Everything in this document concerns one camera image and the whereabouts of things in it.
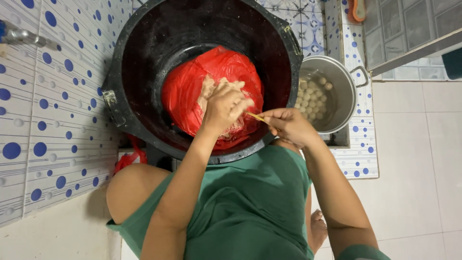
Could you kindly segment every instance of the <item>toe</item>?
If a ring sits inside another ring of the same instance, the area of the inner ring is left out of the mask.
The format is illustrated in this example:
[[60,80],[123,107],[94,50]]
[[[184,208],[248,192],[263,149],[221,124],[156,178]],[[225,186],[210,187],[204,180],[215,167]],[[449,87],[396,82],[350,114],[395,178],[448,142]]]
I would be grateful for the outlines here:
[[315,210],[315,212],[311,214],[311,218],[320,220],[322,218],[322,212],[320,210]]

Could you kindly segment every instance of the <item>hand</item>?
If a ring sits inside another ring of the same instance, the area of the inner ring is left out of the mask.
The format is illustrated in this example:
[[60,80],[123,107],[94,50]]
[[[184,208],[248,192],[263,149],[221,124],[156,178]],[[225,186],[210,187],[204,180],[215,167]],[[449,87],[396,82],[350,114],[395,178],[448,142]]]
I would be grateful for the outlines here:
[[207,101],[207,109],[202,119],[201,128],[210,130],[218,136],[230,127],[249,106],[254,105],[252,99],[247,99],[240,91],[233,90],[229,85],[216,87]]
[[313,139],[320,139],[314,127],[296,108],[277,108],[259,116],[265,119],[274,136],[288,140],[299,148],[308,146]]

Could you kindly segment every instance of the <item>person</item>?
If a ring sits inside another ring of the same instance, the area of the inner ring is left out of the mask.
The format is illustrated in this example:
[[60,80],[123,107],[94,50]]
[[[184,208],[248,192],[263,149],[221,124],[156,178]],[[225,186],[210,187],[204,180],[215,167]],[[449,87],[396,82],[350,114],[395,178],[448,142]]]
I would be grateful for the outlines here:
[[[271,145],[207,165],[220,134],[251,105],[239,91],[216,88],[174,173],[133,164],[114,176],[107,226],[141,260],[312,260],[327,235],[335,259],[389,260],[355,191],[297,109],[260,114],[280,137]],[[311,183],[322,210],[313,214]]]

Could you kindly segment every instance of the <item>knee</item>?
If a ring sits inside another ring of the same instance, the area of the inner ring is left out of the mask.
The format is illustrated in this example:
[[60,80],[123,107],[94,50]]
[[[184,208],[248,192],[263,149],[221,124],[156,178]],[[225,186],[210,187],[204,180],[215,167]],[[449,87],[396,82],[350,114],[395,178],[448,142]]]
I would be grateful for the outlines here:
[[151,195],[170,172],[135,163],[120,170],[109,183],[106,202],[116,224],[122,223]]
[[300,153],[300,150],[297,147],[295,147],[295,145],[293,145],[293,143],[284,142],[283,139],[281,139],[281,138],[274,139],[270,143],[270,145],[281,146],[281,147],[287,148],[287,149],[299,154],[300,156],[302,156],[302,154]]

